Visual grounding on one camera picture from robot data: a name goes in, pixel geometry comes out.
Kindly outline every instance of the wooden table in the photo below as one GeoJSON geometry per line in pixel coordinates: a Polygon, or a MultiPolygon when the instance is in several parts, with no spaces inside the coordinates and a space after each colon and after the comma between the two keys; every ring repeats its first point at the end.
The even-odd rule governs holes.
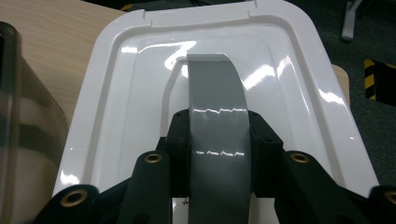
{"type": "MultiPolygon", "coordinates": [[[[78,0],[0,0],[0,21],[19,31],[23,58],[69,124],[96,37],[122,14],[78,0]]],[[[346,73],[337,72],[337,76],[348,93],[346,73]]]]}

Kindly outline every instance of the light wood surface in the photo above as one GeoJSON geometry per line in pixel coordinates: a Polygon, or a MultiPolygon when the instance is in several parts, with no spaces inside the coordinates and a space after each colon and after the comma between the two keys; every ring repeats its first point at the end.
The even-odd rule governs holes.
{"type": "MultiPolygon", "coordinates": [[[[0,0],[0,21],[21,34],[23,58],[69,124],[96,37],[122,14],[78,0],[0,0]]],[[[347,73],[337,73],[337,77],[348,93],[347,73]]]]}

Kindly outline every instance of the gray floor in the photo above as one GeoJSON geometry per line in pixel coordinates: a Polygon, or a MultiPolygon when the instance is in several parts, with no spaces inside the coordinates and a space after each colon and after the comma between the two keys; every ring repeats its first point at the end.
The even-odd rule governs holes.
{"type": "MultiPolygon", "coordinates": [[[[238,2],[202,1],[211,4],[238,2]]],[[[378,180],[381,185],[396,186],[396,107],[365,98],[363,67],[364,59],[396,64],[396,0],[374,1],[363,18],[356,21],[355,38],[351,43],[344,43],[340,38],[346,0],[288,1],[312,19],[332,63],[343,67],[348,73],[352,114],[378,180]]],[[[191,7],[191,3],[189,0],[160,0],[134,4],[133,9],[178,7],[191,7]]]]}

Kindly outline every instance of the white plastic box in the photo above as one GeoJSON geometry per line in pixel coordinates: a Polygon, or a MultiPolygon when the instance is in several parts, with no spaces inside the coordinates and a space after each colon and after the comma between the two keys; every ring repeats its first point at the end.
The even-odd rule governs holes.
{"type": "MultiPolygon", "coordinates": [[[[278,0],[128,13],[100,34],[78,98],[54,193],[108,189],[166,136],[189,106],[186,54],[223,53],[286,150],[314,156],[340,185],[367,196],[377,180],[312,21],[278,0]]],[[[277,223],[271,199],[252,197],[250,223],[277,223]]],[[[188,209],[174,200],[174,223],[188,209]]]]}

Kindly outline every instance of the gray strip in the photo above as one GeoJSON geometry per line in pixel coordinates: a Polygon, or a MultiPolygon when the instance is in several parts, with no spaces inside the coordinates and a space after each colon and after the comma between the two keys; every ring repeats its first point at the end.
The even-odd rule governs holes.
{"type": "Polygon", "coordinates": [[[248,223],[250,135],[241,80],[225,55],[187,55],[190,224],[248,223]]]}

